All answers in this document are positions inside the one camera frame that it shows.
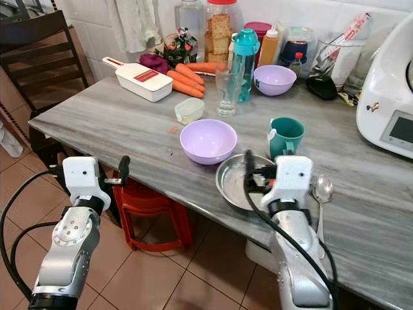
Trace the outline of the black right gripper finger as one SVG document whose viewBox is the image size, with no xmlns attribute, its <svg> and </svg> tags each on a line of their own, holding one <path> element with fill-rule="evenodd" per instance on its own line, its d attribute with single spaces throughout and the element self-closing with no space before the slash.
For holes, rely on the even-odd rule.
<svg viewBox="0 0 413 310">
<path fill-rule="evenodd" d="M 246 150 L 244 153 L 245 174 L 244 174 L 244 190 L 245 192 L 254 192 L 257 190 L 256 183 L 256 157 L 251 150 Z"/>
</svg>

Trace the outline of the round steel plate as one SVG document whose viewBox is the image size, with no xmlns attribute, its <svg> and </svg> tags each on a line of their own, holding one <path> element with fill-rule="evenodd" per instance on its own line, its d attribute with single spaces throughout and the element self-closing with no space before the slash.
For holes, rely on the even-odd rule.
<svg viewBox="0 0 413 310">
<path fill-rule="evenodd" d="M 271 160 L 266 157 L 257 156 L 257 154 L 254 155 L 254 163 L 256 164 L 256 168 L 261 168 L 265 165 L 274 165 L 274 162 Z M 245 155 L 234 154 L 218 167 L 216 171 L 216 188 L 229 204 L 238 207 L 238 209 L 253 211 L 246 200 L 245 172 Z M 269 184 L 268 180 L 261 175 L 254 176 L 254 182 L 260 187 Z M 262 192 L 251 192 L 250 194 L 250 198 L 257 209 L 261 208 L 262 197 Z"/>
</svg>

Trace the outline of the red plastic stool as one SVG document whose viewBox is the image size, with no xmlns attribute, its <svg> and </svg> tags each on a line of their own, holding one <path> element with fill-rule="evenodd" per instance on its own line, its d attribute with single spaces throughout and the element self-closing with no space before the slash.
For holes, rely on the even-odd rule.
<svg viewBox="0 0 413 310">
<path fill-rule="evenodd" d="M 120 214 L 126 244 L 133 251 L 165 252 L 177 248 L 189 250 L 194 245 L 192 228 L 186 212 L 188 209 L 183 204 L 135 180 L 127 181 L 124 186 L 114 186 L 113 197 Z M 177 239 L 161 244 L 148 244 L 139 240 L 134 231 L 133 216 L 150 218 L 161 215 L 171 219 Z"/>
</svg>

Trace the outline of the small white lidded container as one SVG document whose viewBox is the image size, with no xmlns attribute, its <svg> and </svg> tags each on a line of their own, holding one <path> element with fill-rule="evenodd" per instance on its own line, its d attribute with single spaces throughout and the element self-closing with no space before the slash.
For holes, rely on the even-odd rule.
<svg viewBox="0 0 413 310">
<path fill-rule="evenodd" d="M 203 117 L 205 103 L 199 98 L 189 98 L 180 101 L 174 107 L 174 114 L 177 122 L 188 125 L 194 121 L 200 120 Z"/>
</svg>

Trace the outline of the white slicer box red label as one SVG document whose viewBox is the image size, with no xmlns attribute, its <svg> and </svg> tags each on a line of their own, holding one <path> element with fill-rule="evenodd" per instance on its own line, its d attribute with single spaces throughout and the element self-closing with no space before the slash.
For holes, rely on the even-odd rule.
<svg viewBox="0 0 413 310">
<path fill-rule="evenodd" d="M 119 85 L 146 100 L 159 101 L 173 91 L 173 79 L 152 68 L 109 57 L 101 61 L 115 69 Z"/>
</svg>

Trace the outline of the white object on floor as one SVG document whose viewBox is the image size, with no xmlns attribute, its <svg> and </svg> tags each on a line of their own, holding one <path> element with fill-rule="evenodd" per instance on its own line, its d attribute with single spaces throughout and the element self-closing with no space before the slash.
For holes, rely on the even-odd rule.
<svg viewBox="0 0 413 310">
<path fill-rule="evenodd" d="M 25 151 L 24 145 L 21 144 L 20 141 L 15 138 L 13 133 L 9 132 L 9 130 L 4 126 L 2 126 L 0 137 L 0 146 L 6 151 L 6 153 L 9 154 L 9 156 L 13 158 L 20 158 L 23 155 Z"/>
</svg>

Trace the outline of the small red cap bottle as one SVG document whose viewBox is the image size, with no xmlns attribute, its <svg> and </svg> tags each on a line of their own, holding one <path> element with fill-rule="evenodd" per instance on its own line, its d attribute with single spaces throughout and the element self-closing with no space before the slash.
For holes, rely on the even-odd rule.
<svg viewBox="0 0 413 310">
<path fill-rule="evenodd" d="M 296 51 L 293 54 L 293 58 L 291 60 L 291 62 L 287 65 L 287 68 L 289 68 L 289 70 L 293 71 L 293 73 L 295 74 L 295 76 L 298 78 L 300 77 L 301 71 L 302 71 L 302 65 L 303 65 L 303 60 L 304 58 L 304 53 L 301 51 Z"/>
</svg>

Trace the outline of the teal water bottle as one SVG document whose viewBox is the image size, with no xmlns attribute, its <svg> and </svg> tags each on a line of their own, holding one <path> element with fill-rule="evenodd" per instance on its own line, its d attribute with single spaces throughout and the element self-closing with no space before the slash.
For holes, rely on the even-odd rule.
<svg viewBox="0 0 413 310">
<path fill-rule="evenodd" d="M 254 30 L 244 28 L 233 38 L 234 51 L 230 66 L 231 83 L 237 86 L 237 103 L 248 101 L 252 88 L 253 71 L 256 69 L 256 54 L 259 38 Z"/>
</svg>

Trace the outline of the orange sauce bottle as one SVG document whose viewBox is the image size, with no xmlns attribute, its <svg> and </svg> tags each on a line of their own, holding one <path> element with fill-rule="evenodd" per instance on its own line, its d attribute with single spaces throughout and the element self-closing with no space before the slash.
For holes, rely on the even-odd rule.
<svg viewBox="0 0 413 310">
<path fill-rule="evenodd" d="M 276 59 L 277 45 L 279 41 L 279 32 L 276 26 L 267 30 L 261 41 L 259 57 L 257 57 L 257 67 L 271 65 Z"/>
</svg>

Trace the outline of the bag of vegetables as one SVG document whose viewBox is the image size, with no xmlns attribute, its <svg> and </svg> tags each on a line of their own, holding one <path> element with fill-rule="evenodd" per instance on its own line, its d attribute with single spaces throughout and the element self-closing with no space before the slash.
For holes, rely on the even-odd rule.
<svg viewBox="0 0 413 310">
<path fill-rule="evenodd" d="M 198 41 L 189 28 L 181 27 L 163 38 L 161 56 L 171 67 L 197 62 Z"/>
</svg>

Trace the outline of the clear jar with dark contents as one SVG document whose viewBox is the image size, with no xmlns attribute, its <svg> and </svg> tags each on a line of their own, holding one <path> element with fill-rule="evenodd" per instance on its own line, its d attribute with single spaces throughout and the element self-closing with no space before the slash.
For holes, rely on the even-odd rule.
<svg viewBox="0 0 413 310">
<path fill-rule="evenodd" d="M 310 44 L 315 39 L 315 30 L 306 26 L 290 26 L 285 32 L 286 36 L 281 51 L 277 56 L 276 64 L 289 66 L 296 59 L 301 65 L 306 64 Z"/>
</svg>

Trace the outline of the white kitchen appliance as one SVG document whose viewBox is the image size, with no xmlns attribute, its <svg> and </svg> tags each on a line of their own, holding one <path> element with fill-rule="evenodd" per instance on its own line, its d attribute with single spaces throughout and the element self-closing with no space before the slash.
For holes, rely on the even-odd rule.
<svg viewBox="0 0 413 310">
<path fill-rule="evenodd" d="M 395 30 L 378 48 L 356 114 L 359 133 L 377 147 L 413 159 L 413 32 Z"/>
</svg>

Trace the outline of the clear glass container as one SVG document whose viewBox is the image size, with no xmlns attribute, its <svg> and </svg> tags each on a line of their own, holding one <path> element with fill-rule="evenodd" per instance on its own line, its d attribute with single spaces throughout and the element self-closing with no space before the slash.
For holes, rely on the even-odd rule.
<svg viewBox="0 0 413 310">
<path fill-rule="evenodd" d="M 349 75 L 345 85 L 343 85 L 343 92 L 345 92 L 345 94 L 351 96 L 360 94 L 364 80 L 368 76 L 368 71 L 371 68 L 372 62 L 374 62 L 381 44 L 383 44 L 385 38 L 392 32 L 395 26 L 396 24 L 393 24 L 369 36 L 368 41 L 363 45 L 357 64 Z"/>
</svg>

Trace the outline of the white hanging towel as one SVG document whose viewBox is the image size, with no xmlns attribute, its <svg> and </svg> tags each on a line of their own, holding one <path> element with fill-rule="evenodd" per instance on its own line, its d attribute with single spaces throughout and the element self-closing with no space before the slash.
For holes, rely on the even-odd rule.
<svg viewBox="0 0 413 310">
<path fill-rule="evenodd" d="M 156 0 L 106 0 L 106 5 L 123 52 L 144 52 L 162 42 L 156 23 Z"/>
</svg>

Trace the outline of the clear plastic bottle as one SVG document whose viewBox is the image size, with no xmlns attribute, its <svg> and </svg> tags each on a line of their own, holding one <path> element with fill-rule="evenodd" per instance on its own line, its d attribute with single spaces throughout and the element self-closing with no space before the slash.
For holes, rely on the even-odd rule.
<svg viewBox="0 0 413 310">
<path fill-rule="evenodd" d="M 197 46 L 203 47 L 205 32 L 205 6 L 201 0 L 180 0 L 174 7 L 175 27 L 185 28 L 196 39 Z"/>
</svg>

